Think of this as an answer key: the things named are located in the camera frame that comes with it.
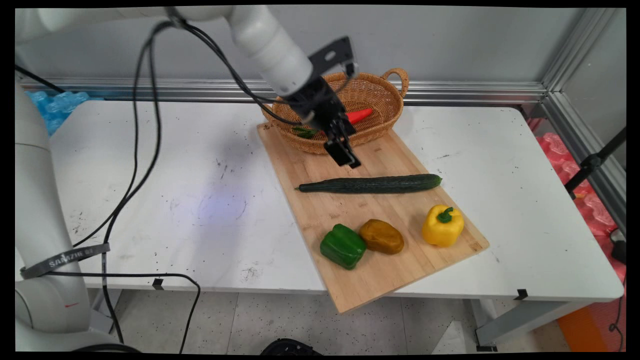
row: floor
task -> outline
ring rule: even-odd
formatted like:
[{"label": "floor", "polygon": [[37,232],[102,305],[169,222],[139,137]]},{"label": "floor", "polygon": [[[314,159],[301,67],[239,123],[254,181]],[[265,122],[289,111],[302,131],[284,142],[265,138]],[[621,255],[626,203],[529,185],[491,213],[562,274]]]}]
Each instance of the floor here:
[{"label": "floor", "polygon": [[[177,353],[195,293],[125,290],[116,306],[125,344]],[[496,301],[498,315],[516,302]],[[430,354],[452,321],[467,353],[476,352],[468,301],[385,297],[337,314],[326,295],[202,293],[184,353],[257,355],[278,338],[301,341],[323,355]],[[498,344],[499,352],[569,351],[556,322]]]}]

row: robotic arm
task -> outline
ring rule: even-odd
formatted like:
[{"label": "robotic arm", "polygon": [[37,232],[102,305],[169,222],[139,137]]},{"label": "robotic arm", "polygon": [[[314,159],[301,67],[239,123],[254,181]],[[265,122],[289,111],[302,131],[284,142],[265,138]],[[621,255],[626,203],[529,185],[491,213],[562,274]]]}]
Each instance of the robotic arm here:
[{"label": "robotic arm", "polygon": [[[261,76],[305,124],[328,137],[325,149],[338,163],[360,165],[349,146],[355,133],[346,110],[321,74],[341,64],[356,76],[349,38],[329,44],[308,58],[291,40],[266,6],[178,6],[102,9],[16,9],[15,42],[30,41],[74,26],[100,21],[156,17],[211,20],[224,17],[234,43]],[[44,122],[15,82],[15,244],[26,268],[69,254],[72,243],[65,226],[53,174]],[[62,256],[59,272],[79,272],[72,256]],[[16,350],[74,350],[111,343],[107,334],[87,331],[90,308],[81,277],[44,275],[15,283]]]}]

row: cucumber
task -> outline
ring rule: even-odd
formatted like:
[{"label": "cucumber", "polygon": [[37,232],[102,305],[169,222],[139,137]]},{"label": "cucumber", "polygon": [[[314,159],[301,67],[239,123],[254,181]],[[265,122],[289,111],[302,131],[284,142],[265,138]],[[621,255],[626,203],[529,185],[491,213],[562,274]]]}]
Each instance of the cucumber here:
[{"label": "cucumber", "polygon": [[384,177],[340,177],[318,183],[301,184],[295,190],[303,193],[412,193],[433,189],[442,178],[436,174]]}]

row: wicker basket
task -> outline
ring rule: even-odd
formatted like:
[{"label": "wicker basket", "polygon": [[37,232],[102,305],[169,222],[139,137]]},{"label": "wicker basket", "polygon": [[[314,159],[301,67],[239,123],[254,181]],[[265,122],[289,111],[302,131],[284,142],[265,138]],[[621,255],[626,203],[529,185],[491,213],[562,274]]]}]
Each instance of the wicker basket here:
[{"label": "wicker basket", "polygon": [[[402,80],[402,90],[387,81],[391,74],[397,74]],[[344,84],[343,73],[330,74],[324,77],[332,89],[336,90]],[[382,76],[360,73],[352,79],[346,88],[338,93],[338,98],[347,108],[347,112],[359,111],[367,108],[373,112],[365,119],[354,124],[356,133],[349,138],[352,147],[362,145],[384,136],[396,123],[403,109],[403,97],[409,89],[409,76],[406,71],[395,68]],[[299,116],[288,105],[274,104],[273,112],[290,121],[299,122]],[[318,132],[310,139],[301,138],[292,130],[294,126],[274,119],[262,111],[271,125],[275,125],[284,140],[298,150],[314,154],[326,154],[324,143],[327,140],[322,132]]]}]

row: basket handle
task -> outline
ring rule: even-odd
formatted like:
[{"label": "basket handle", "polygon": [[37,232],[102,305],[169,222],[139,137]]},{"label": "basket handle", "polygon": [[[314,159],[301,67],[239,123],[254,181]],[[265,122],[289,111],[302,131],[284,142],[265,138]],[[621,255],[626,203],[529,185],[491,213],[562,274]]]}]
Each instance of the basket handle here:
[{"label": "basket handle", "polygon": [[406,95],[406,92],[409,91],[409,74],[407,74],[406,71],[404,71],[404,69],[401,69],[399,67],[394,67],[393,69],[390,69],[380,77],[383,78],[384,80],[387,80],[387,78],[391,74],[396,74],[400,77],[400,81],[402,82],[402,89],[400,90],[400,96],[404,98],[404,96]]}]

